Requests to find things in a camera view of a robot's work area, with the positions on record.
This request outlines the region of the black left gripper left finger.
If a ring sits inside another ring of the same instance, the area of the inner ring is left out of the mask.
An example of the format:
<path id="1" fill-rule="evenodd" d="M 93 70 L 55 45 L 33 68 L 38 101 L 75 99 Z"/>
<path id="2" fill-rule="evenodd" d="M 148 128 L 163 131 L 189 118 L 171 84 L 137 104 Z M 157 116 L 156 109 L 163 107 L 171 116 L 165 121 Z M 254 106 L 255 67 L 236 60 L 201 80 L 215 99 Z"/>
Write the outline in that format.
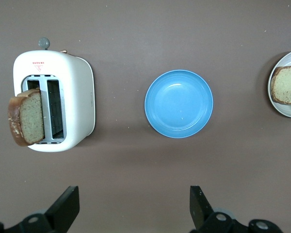
<path id="1" fill-rule="evenodd" d="M 44 213 L 29 215 L 8 229 L 0 222 L 0 233 L 66 233 L 79 211 L 79 187 L 70 186 Z"/>

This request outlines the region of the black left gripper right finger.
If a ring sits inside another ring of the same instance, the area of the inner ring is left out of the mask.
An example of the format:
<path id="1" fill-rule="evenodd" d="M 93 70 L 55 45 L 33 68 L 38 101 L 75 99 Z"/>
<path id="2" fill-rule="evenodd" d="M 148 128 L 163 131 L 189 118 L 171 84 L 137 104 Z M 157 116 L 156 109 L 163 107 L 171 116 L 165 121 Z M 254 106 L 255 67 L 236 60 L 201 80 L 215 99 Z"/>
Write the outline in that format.
<path id="1" fill-rule="evenodd" d="M 214 211 L 200 186 L 190 187 L 190 214 L 195 226 L 193 233 L 281 233 L 274 223 L 253 219 L 242 225 L 222 211 Z"/>

